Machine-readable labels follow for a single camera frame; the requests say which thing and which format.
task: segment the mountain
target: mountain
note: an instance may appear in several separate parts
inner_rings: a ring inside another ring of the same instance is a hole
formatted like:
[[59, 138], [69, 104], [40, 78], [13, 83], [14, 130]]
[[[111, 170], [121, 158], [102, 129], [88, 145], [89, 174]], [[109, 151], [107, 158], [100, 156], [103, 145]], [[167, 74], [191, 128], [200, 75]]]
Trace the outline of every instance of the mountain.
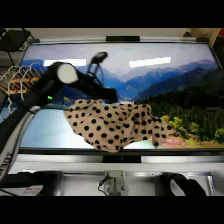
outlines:
[[[89, 65], [86, 66], [80, 66], [77, 69], [82, 72], [82, 73], [86, 73], [87, 72], [87, 68]], [[106, 68], [103, 68], [103, 76], [101, 76], [101, 71], [99, 70], [97, 72], [97, 78], [104, 83], [104, 87], [105, 88], [120, 88], [124, 82], [119, 80], [118, 78], [116, 78], [116, 75], [112, 72], [110, 72], [109, 70], [107, 70]]]
[[169, 78], [160, 83], [154, 84], [134, 98], [134, 100], [140, 100], [148, 98], [150, 96], [157, 96], [169, 92], [176, 92], [188, 89], [193, 86], [200, 86], [213, 79], [217, 70], [206, 70], [202, 68], [195, 68], [190, 72], [186, 72], [180, 76]]
[[140, 92], [144, 91], [146, 88], [165, 81], [169, 78], [173, 78], [187, 72], [193, 71], [197, 68], [204, 70], [210, 70], [216, 68], [216, 64], [210, 60], [202, 60], [199, 62], [193, 62], [187, 65], [182, 65], [177, 68], [156, 68], [149, 70], [149, 67], [144, 69], [134, 69], [131, 72], [136, 73], [136, 77], [127, 81], [123, 86], [118, 89], [118, 94], [121, 98], [134, 98]]

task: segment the white circular joint cover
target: white circular joint cover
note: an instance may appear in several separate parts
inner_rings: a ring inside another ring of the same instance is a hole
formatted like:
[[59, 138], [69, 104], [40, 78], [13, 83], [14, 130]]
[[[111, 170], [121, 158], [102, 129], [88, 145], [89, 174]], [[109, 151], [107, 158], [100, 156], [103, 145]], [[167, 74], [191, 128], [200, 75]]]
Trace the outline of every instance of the white circular joint cover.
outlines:
[[65, 63], [58, 67], [57, 75], [60, 81], [65, 84], [71, 84], [78, 81], [78, 75], [73, 65]]

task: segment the sky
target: sky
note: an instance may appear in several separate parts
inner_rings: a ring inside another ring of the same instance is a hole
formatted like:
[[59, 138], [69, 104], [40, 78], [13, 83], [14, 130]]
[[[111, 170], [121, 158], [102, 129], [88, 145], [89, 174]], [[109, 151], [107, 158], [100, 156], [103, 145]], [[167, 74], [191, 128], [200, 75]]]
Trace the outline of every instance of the sky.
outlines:
[[52, 44], [30, 46], [23, 60], [87, 59], [106, 51], [109, 57], [102, 66], [111, 72], [128, 73], [129, 61], [171, 57], [170, 64], [148, 66], [149, 69], [170, 67], [197, 62], [214, 61], [206, 44], [184, 43], [103, 43], [103, 44]]

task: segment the robotic arm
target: robotic arm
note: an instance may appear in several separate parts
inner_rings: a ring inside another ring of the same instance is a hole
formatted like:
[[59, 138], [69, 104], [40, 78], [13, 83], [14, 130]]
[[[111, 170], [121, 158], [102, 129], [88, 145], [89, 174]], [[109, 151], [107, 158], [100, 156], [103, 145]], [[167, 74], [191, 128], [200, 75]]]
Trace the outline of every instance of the robotic arm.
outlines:
[[[91, 61], [99, 67], [107, 57], [106, 52], [98, 53]], [[29, 123], [41, 107], [48, 104], [48, 96], [55, 96], [64, 86], [79, 89], [93, 99], [104, 99], [108, 103], [117, 101], [115, 89], [104, 88], [94, 73], [83, 74], [68, 63], [56, 62], [48, 67], [35, 86], [30, 90], [21, 108], [15, 111], [0, 125], [0, 181], [9, 172], [16, 160], [20, 142]]]

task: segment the polka dot cloth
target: polka dot cloth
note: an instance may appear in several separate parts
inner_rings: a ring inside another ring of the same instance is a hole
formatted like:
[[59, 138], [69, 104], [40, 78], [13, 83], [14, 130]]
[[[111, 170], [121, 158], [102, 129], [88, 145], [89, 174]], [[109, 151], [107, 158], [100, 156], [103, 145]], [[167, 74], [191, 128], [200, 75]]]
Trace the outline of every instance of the polka dot cloth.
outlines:
[[156, 147], [173, 133], [166, 122], [151, 114], [151, 106], [145, 104], [103, 106], [102, 100], [76, 100], [64, 113], [74, 132], [98, 150], [118, 152], [151, 136]]

